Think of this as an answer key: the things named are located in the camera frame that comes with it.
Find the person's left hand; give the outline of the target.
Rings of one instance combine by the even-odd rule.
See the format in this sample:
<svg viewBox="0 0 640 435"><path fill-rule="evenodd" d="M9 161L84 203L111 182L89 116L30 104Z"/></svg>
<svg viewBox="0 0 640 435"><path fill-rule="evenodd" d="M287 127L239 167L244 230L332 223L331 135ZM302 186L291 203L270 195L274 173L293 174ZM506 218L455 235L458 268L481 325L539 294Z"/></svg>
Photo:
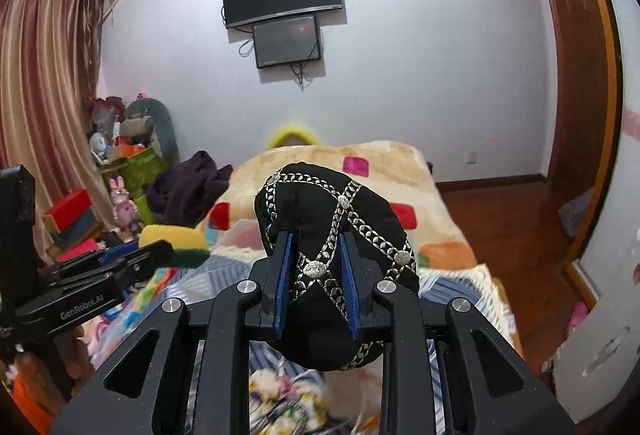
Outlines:
<svg viewBox="0 0 640 435"><path fill-rule="evenodd" d="M32 354L49 372L55 385L69 392L93 375L84 329L75 327L55 337L43 337L29 345Z"/></svg>

